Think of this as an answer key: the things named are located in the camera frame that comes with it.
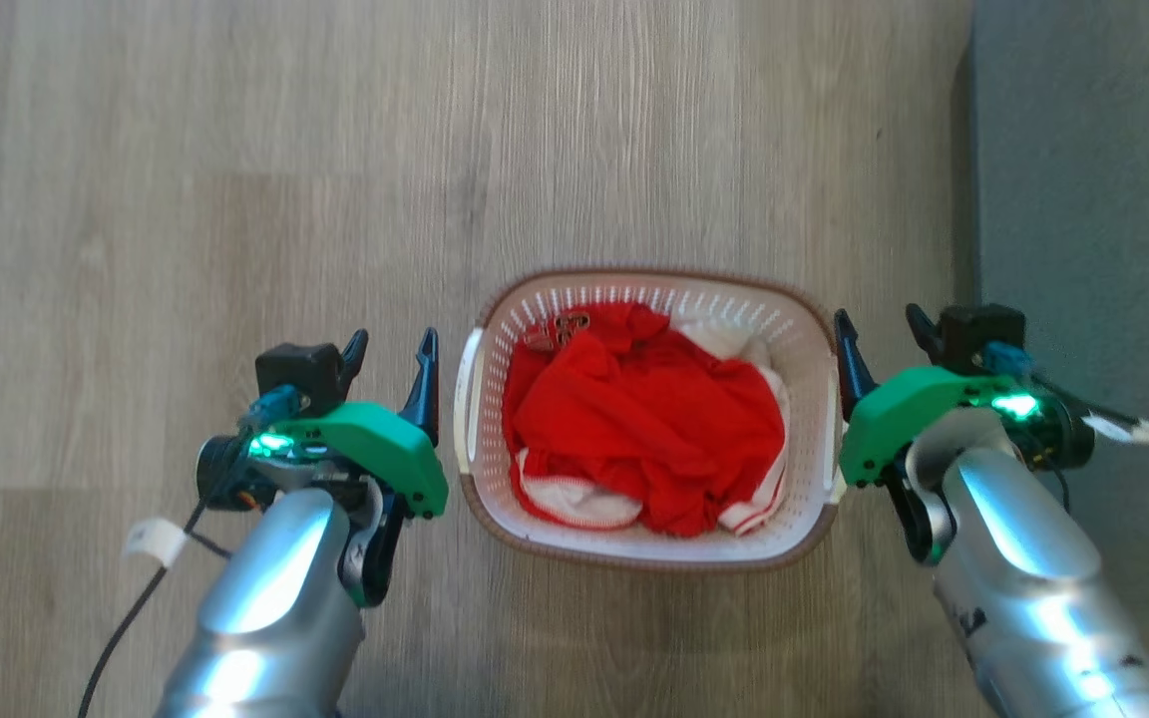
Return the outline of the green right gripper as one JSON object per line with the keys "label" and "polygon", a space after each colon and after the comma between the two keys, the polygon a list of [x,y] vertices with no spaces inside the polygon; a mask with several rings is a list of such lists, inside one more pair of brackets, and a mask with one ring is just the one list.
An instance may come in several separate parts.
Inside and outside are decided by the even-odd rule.
{"label": "green right gripper", "polygon": [[859,350],[859,333],[847,309],[833,317],[842,415],[848,422],[838,468],[849,486],[886,482],[885,468],[899,468],[911,446],[944,418],[981,419],[988,432],[998,422],[998,443],[1015,449],[1035,472],[1085,468],[1097,446],[1080,406],[1026,378],[957,375],[943,365],[943,324],[921,304],[907,304],[913,341],[932,365],[913,366],[876,383]]}

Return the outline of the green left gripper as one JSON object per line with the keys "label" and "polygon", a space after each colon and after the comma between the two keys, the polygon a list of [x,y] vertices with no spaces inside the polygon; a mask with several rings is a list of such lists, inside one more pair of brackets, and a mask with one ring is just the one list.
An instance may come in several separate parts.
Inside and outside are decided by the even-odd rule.
{"label": "green left gripper", "polygon": [[[345,345],[337,387],[350,391],[368,350],[361,329]],[[441,443],[441,340],[427,327],[415,352],[418,364],[400,414],[375,403],[345,403],[323,417],[268,424],[250,435],[218,435],[196,454],[196,494],[214,511],[250,511],[273,496],[319,488],[352,514],[368,485],[404,518],[441,517],[450,486],[435,447]]]}

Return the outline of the white plastic laundry basket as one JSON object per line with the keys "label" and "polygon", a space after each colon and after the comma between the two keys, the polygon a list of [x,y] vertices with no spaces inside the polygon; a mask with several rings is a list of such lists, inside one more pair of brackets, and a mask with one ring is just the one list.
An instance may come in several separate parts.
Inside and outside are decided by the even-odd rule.
{"label": "white plastic laundry basket", "polygon": [[[502,429],[506,375],[520,332],[579,304],[643,303],[683,321],[743,330],[782,375],[786,465],[781,505],[748,536],[654,535],[647,528],[589,532],[529,514],[516,499]],[[680,267],[565,265],[520,277],[485,306],[453,391],[453,449],[466,510],[508,548],[548,559],[666,573],[746,573],[799,562],[839,512],[845,435],[833,332],[820,306],[794,287],[746,275]]]}

